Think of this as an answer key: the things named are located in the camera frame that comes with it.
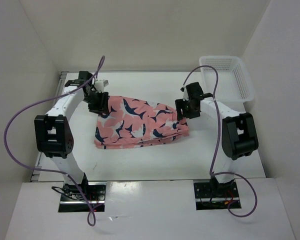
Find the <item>pink shark print shorts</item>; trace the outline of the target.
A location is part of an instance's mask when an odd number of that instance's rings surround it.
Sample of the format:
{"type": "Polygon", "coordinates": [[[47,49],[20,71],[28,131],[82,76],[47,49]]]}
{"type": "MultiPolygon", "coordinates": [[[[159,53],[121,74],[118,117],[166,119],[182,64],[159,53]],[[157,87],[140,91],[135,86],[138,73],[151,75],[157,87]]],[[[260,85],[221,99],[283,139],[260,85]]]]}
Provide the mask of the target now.
{"type": "Polygon", "coordinates": [[[98,149],[129,149],[169,144],[189,136],[185,119],[162,103],[110,96],[109,114],[97,117],[94,145],[98,149]]]}

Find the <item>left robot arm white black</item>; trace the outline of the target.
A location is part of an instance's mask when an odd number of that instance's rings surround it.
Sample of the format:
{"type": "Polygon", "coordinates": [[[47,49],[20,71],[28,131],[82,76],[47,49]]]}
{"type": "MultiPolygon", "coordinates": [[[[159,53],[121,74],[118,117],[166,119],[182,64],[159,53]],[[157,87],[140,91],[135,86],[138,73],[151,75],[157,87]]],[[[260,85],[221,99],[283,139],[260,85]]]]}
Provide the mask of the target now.
{"type": "Polygon", "coordinates": [[[72,153],[74,137],[69,120],[81,102],[88,104],[88,110],[98,115],[109,113],[109,94],[105,87],[108,80],[99,80],[97,74],[80,71],[78,78],[68,80],[55,105],[44,115],[34,119],[36,145],[38,150],[51,159],[63,174],[67,192],[79,200],[90,194],[86,174],[79,168],[72,153]]]}

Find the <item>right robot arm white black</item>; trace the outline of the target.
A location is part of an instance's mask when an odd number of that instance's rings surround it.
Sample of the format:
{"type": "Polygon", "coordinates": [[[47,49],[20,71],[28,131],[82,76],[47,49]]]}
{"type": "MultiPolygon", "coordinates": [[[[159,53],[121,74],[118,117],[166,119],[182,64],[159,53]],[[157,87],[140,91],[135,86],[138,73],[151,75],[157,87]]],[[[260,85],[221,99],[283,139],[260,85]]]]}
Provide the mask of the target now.
{"type": "Polygon", "coordinates": [[[259,147],[252,114],[240,113],[204,93],[198,82],[181,88],[183,98],[175,100],[177,119],[194,119],[201,113],[217,121],[216,150],[209,170],[209,191],[220,197],[230,188],[239,168],[239,159],[259,147]]]}

